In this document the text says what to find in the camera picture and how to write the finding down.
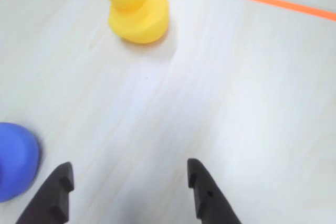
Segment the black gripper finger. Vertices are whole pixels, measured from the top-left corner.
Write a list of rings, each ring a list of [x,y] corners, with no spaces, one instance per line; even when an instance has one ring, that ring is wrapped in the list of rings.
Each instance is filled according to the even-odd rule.
[[[60,164],[47,177],[16,222],[67,223],[69,194],[74,188],[72,164]]]
[[[202,223],[241,224],[213,177],[195,158],[187,160],[188,187],[193,189],[196,217]]]

